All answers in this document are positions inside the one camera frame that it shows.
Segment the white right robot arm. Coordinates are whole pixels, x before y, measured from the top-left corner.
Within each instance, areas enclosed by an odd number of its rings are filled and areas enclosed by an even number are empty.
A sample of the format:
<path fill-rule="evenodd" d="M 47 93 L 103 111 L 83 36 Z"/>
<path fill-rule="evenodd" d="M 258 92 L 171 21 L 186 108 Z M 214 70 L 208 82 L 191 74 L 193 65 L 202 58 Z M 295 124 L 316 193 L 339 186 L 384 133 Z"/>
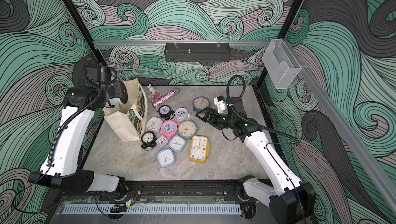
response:
<path fill-rule="evenodd" d="M 314 215 L 316 190 L 304 183 L 277 154 L 265 131 L 272 129 L 248 118 L 240 97 L 221 101 L 217 109 L 207 107 L 196 113 L 196 117 L 216 129 L 232 129 L 255 155 L 265 170 L 271 185 L 256 178 L 243 182 L 243 192 L 267 207 L 279 224 L 296 224 Z"/>

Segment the yellow rectangular alarm clock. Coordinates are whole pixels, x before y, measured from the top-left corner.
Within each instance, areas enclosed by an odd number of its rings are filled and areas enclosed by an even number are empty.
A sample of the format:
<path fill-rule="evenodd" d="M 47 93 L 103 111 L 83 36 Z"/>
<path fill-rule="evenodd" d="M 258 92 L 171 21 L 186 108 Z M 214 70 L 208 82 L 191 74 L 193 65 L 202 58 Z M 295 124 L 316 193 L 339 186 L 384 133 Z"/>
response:
<path fill-rule="evenodd" d="M 209 156 L 209 139 L 206 136 L 194 135 L 191 140 L 189 161 L 193 163 L 206 163 Z"/>

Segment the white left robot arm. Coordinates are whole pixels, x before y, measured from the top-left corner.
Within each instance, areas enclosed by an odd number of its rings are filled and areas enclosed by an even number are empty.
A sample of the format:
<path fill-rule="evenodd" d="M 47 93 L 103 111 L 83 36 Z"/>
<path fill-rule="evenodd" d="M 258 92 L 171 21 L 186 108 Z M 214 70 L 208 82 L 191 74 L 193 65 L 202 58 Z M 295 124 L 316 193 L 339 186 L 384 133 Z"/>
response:
<path fill-rule="evenodd" d="M 28 178 L 32 184 L 75 194 L 110 192 L 118 198 L 127 193 L 123 177 L 103 175 L 78 167 L 78 156 L 88 125 L 100 108 L 127 103 L 125 84 L 115 69 L 87 66 L 84 86 L 68 89 L 62 102 L 61 121 L 47 161 Z"/>

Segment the cream floral canvas bag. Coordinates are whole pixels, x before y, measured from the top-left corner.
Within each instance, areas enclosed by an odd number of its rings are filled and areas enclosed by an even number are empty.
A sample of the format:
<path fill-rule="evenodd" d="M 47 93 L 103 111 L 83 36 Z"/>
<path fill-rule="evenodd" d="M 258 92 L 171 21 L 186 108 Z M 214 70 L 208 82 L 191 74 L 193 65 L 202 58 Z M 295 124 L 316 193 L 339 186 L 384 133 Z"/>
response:
<path fill-rule="evenodd" d="M 128 95 L 127 103 L 103 108 L 104 118 L 121 141 L 138 141 L 145 130 L 150 102 L 138 79 L 123 83 Z"/>

